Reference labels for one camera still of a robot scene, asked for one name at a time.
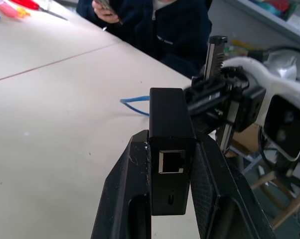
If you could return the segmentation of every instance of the table surface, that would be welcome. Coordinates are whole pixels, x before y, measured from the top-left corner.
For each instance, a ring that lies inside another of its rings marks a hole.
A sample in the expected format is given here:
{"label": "table surface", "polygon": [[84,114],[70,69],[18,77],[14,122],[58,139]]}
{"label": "table surface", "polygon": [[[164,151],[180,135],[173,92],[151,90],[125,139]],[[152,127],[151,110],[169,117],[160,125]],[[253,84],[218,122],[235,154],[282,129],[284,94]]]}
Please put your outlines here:
{"label": "table surface", "polygon": [[0,79],[121,42],[56,2],[50,10],[68,21],[32,10],[18,19],[0,13]]}
{"label": "table surface", "polygon": [[[124,42],[0,80],[0,238],[90,238],[106,176],[149,128],[119,99],[189,84]],[[152,218],[152,238],[199,238],[191,196],[185,216]]]}

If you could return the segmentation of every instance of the blue cable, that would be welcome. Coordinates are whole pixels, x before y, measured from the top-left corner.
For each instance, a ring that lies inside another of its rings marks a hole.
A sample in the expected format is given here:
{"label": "blue cable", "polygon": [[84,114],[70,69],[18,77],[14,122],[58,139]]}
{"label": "blue cable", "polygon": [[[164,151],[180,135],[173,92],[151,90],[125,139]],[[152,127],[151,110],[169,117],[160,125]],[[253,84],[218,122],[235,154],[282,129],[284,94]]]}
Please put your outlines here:
{"label": "blue cable", "polygon": [[125,106],[127,106],[130,110],[133,110],[139,114],[142,114],[144,116],[149,116],[149,113],[140,111],[134,107],[132,107],[131,105],[129,105],[128,103],[131,102],[137,102],[137,101],[149,101],[150,100],[150,96],[140,96],[140,97],[135,97],[135,98],[130,98],[130,99],[121,99],[120,103],[124,104]]}

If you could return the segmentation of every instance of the white shirt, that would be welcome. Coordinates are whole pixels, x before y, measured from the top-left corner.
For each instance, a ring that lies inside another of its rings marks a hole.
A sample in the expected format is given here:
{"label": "white shirt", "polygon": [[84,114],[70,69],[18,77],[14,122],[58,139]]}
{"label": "white shirt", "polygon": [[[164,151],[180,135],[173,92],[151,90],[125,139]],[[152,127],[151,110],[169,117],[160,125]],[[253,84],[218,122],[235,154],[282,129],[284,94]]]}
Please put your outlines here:
{"label": "white shirt", "polygon": [[163,8],[165,6],[168,6],[169,4],[175,2],[176,0],[170,1],[170,2],[161,2],[160,0],[153,0],[153,9],[159,10],[160,8]]}

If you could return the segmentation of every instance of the dark jacket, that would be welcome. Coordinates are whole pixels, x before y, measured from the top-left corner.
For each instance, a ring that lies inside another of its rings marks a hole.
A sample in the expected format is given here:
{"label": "dark jacket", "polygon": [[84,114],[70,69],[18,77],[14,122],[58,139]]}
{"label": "dark jacket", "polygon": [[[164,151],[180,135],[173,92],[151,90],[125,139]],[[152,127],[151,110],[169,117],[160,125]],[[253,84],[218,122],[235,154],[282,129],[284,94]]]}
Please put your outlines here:
{"label": "dark jacket", "polygon": [[77,12],[181,74],[198,75],[211,32],[204,0],[177,0],[157,11],[152,0],[111,0],[124,25],[100,20],[91,3],[79,0]]}

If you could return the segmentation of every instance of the hand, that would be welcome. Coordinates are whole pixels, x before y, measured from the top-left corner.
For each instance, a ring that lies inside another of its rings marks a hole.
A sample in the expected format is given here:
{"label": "hand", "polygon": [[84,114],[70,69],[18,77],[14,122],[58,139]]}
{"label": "hand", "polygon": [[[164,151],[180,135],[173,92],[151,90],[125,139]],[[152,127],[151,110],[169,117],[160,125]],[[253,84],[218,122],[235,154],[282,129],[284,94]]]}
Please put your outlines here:
{"label": "hand", "polygon": [[100,18],[101,20],[107,22],[107,23],[117,23],[119,22],[119,18],[117,15],[112,15],[111,11],[104,9],[101,4],[92,1],[92,8],[94,9],[95,14]]}

